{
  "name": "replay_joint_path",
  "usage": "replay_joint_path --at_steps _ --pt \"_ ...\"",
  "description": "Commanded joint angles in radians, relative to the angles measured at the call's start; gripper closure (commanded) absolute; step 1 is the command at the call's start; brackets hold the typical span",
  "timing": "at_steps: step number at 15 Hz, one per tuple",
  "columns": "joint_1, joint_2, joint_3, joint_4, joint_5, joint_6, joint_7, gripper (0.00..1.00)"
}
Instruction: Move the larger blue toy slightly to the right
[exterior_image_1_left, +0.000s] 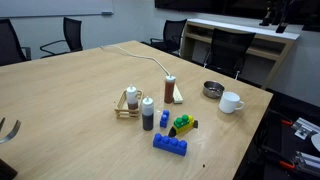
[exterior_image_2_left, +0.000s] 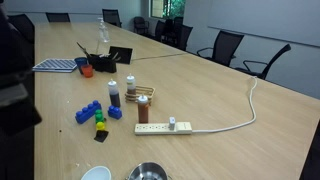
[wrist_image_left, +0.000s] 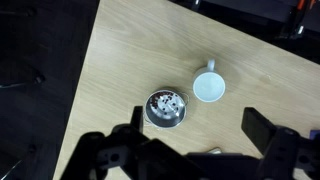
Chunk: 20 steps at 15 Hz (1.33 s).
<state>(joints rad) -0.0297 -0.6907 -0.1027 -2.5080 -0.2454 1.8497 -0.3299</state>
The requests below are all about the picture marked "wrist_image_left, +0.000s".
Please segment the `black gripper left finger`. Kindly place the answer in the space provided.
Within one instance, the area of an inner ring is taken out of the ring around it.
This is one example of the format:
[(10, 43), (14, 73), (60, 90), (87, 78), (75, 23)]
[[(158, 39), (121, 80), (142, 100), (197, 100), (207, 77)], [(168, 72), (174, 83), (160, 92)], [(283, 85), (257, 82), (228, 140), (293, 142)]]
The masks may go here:
[(142, 107), (136, 106), (130, 123), (116, 125), (110, 135), (83, 134), (60, 180), (105, 180), (117, 167), (132, 180), (183, 180), (186, 158), (146, 137), (142, 125)]

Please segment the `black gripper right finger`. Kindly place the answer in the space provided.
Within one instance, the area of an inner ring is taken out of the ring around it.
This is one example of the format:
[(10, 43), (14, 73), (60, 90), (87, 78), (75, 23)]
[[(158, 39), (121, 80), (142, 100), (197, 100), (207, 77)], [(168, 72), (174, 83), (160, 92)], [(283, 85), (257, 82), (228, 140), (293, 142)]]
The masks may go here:
[(320, 134), (302, 137), (289, 127), (274, 125), (253, 107), (243, 112), (241, 129), (263, 155), (258, 180), (294, 180), (301, 169), (311, 180), (320, 180)]

